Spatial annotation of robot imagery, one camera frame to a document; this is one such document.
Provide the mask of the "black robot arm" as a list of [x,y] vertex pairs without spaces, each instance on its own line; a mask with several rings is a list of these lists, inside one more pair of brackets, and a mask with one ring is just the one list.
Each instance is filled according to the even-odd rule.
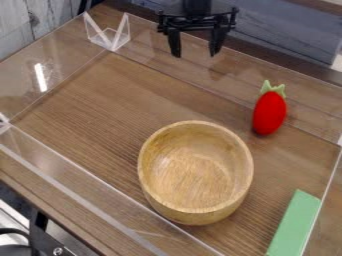
[[167,36],[171,55],[182,57],[180,33],[208,31],[208,51],[219,53],[226,36],[237,27],[239,8],[223,0],[175,0],[158,12],[156,31]]

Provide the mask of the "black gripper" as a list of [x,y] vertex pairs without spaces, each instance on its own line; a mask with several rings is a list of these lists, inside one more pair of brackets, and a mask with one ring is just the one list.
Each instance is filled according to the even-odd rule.
[[237,15],[239,9],[230,7],[227,11],[208,14],[180,15],[159,13],[158,32],[168,35],[171,54],[182,57],[180,32],[182,31],[211,31],[208,43],[210,55],[214,56],[222,48],[227,32],[237,26]]

